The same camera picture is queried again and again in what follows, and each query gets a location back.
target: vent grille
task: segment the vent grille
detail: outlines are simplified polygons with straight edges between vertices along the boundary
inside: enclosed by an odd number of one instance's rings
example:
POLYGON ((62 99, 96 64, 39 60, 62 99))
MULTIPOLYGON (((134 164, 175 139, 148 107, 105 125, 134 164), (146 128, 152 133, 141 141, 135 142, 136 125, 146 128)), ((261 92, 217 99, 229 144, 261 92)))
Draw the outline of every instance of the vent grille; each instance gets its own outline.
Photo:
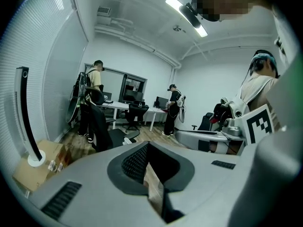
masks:
POLYGON ((20 120, 20 115, 19 115, 19 109, 18 109, 18 94, 15 92, 15 109, 16 109, 16 115, 17 115, 17 121, 18 121, 18 126, 22 135, 23 141, 26 141, 22 126, 21 126, 21 120, 20 120))
POLYGON ((98 8, 98 13, 109 14, 110 13, 110 8, 99 7, 98 8))
POLYGON ((79 183, 68 182, 42 208, 42 212, 49 217, 58 220, 81 187, 82 185, 79 183))

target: cardboard box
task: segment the cardboard box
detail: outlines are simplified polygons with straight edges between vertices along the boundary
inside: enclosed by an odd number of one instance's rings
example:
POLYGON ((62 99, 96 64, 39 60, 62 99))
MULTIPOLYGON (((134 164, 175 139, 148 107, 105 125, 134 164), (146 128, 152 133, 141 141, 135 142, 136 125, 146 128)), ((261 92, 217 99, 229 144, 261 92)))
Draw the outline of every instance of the cardboard box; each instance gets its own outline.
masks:
POLYGON ((42 140, 38 148, 46 154, 42 166, 31 167, 27 162, 28 153, 20 160, 13 178, 30 192, 35 191, 46 180, 62 171, 71 162, 71 151, 66 150, 63 144, 42 140))

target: table leg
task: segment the table leg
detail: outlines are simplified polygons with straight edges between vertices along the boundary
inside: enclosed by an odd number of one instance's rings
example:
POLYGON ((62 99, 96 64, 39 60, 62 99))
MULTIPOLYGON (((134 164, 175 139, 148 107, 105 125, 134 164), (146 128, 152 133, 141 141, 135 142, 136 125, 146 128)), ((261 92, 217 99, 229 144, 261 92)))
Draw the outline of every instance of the table leg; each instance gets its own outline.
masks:
POLYGON ((156 118, 156 113, 153 113, 153 118, 152 118, 152 122, 151 122, 150 131, 152 131, 152 127, 153 127, 153 123, 155 122, 155 118, 156 118))
MULTIPOLYGON (((114 119, 117 119, 117 109, 114 110, 114 119)), ((116 121, 113 122, 113 130, 116 128, 116 121)))

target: black pants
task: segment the black pants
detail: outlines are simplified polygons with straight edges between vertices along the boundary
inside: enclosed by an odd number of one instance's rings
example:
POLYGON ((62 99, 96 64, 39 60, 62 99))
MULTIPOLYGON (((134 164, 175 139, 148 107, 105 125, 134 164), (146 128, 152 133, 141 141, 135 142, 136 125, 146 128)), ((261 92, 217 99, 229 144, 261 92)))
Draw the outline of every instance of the black pants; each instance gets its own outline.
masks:
POLYGON ((88 107, 88 105, 80 104, 80 110, 81 110, 81 120, 80 120, 79 134, 85 135, 87 132, 87 127, 88 127, 89 128, 89 137, 91 139, 93 139, 94 133, 93 133, 91 125, 89 123, 89 107, 88 107))
POLYGON ((170 135, 174 133, 175 129, 175 120, 179 111, 172 111, 167 114, 165 126, 164 126, 164 134, 170 135))

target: wooden floor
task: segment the wooden floor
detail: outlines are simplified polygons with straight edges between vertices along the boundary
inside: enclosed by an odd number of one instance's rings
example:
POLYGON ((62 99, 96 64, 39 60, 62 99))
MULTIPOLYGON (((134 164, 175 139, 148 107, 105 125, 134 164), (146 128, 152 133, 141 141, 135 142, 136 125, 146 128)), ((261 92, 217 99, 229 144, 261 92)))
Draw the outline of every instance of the wooden floor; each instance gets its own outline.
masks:
MULTIPOLYGON (((75 125, 75 127, 68 131, 60 141, 60 143, 66 145, 71 150, 73 161, 96 153, 91 144, 88 143, 86 137, 78 136, 78 128, 79 125, 75 125)), ((123 132, 125 132, 125 128, 122 126, 118 125, 116 128, 121 129, 123 132)), ((137 142, 159 141, 176 147, 184 147, 182 144, 177 142, 174 136, 166 137, 161 134, 164 125, 155 123, 152 131, 149 131, 149 128, 149 124, 142 126, 142 128, 140 128, 140 135, 136 137, 135 140, 137 142)), ((160 183, 150 164, 148 164, 146 167, 146 175, 144 181, 144 185, 148 185, 149 188, 149 202, 160 215, 162 210, 163 185, 160 183)))

